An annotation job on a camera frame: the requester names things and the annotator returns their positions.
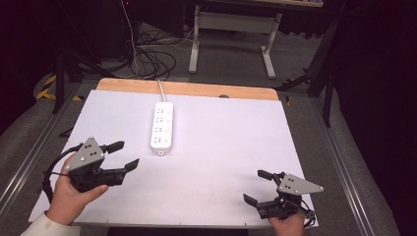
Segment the white board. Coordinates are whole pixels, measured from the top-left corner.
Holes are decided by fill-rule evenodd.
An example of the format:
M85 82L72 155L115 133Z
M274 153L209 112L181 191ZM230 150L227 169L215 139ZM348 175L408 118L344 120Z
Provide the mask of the white board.
M180 227L269 226L243 201L277 197L259 169L304 178L280 101L167 95L174 103L173 149L150 150L158 94L92 90L64 150L94 136L99 145L124 141L104 169L140 158L123 185L86 207L80 223ZM59 171L63 160L55 171ZM309 195L303 200L313 208ZM42 193L30 221L49 208Z

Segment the person's right hand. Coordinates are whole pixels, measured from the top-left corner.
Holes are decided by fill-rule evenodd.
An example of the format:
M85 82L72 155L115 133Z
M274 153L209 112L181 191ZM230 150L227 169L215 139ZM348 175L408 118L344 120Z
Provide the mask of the person's right hand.
M55 193L53 194L53 199L49 211L46 213L46 216L59 224L70 225L73 221L83 212L87 204L96 200L102 194L104 194L108 186L101 185L95 187L94 189L87 191L85 193L80 193L74 186L71 184L68 171L64 168L68 163L70 163L70 156L61 170L61 175L55 184Z
M284 220L268 218L276 236L302 236L304 234L304 215L296 213Z

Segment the power outlet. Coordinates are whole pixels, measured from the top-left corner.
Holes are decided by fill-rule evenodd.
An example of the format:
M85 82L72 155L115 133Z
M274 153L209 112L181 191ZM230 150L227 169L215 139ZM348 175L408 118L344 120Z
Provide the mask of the power outlet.
M158 155L164 155L172 150L172 128L174 118L174 104L172 102L158 102L153 112L150 148Z

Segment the table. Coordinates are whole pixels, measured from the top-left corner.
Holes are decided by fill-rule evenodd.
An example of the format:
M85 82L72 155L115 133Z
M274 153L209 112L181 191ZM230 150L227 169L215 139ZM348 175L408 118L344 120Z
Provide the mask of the table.
M289 5L300 7L320 8L323 3L305 2L297 0L255 0L255 3L268 3L277 5ZM261 52L264 58L264 63L270 79L275 78L275 71L270 61L270 49L275 39L276 31L279 26L281 14L277 13L275 18L261 18L249 16L237 16L229 14L217 14L209 12L201 12L201 6L196 6L194 18L194 39L191 51L189 72L195 74L197 72L197 62L199 57L199 30L213 29L213 30L238 30L247 32L269 33L267 46L261 47Z
M243 194L260 202L276 197L276 186L259 178L258 169L285 170L304 178L275 90L169 82L162 86L174 103L173 150L165 156L152 153L149 146L149 122L160 100L154 94L159 93L157 82L103 79L91 91L64 149L93 134L100 145L126 142L106 157L102 168L141 161L122 186L110 188L88 205L76 223L269 227L243 202ZM217 97L226 94L230 98ZM303 199L313 206L309 195ZM30 220L47 206L42 194Z

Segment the white sleeve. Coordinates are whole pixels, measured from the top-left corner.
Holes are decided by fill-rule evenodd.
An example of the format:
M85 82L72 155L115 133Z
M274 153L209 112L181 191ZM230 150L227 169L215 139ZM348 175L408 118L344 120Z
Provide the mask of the white sleeve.
M56 223L40 215L21 236L79 236L81 227Z

